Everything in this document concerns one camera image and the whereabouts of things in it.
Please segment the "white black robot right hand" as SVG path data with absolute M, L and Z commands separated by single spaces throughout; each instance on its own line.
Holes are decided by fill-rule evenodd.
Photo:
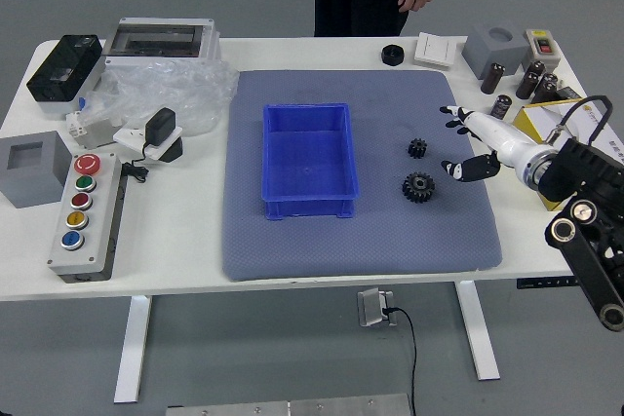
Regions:
M 489 154 L 462 163 L 442 161 L 445 171 L 455 180 L 483 180 L 497 175 L 500 167 L 506 166 L 515 170 L 525 186 L 537 190 L 541 173 L 556 153 L 553 148 L 537 144 L 514 126 L 482 112 L 460 106 L 442 106 L 440 111 L 453 116 L 448 128 L 457 128 L 459 134 L 470 133 L 490 149 Z

